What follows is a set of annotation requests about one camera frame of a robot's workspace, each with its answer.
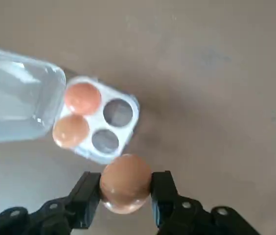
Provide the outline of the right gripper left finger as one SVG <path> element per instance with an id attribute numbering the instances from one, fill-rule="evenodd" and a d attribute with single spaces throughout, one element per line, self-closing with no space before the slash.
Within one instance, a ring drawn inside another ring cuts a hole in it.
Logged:
<path id="1" fill-rule="evenodd" d="M 100 173 L 84 172 L 68 196 L 45 202 L 29 213 L 11 207 L 0 213 L 0 235 L 70 235 L 88 229 L 100 202 Z"/>

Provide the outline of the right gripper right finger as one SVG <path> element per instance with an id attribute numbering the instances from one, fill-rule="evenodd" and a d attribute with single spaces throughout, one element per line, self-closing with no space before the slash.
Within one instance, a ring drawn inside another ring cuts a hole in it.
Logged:
<path id="1" fill-rule="evenodd" d="M 226 206 L 210 212 L 195 199 L 179 195 L 170 171 L 152 173 L 152 209 L 159 235 L 257 235 L 236 210 Z"/>

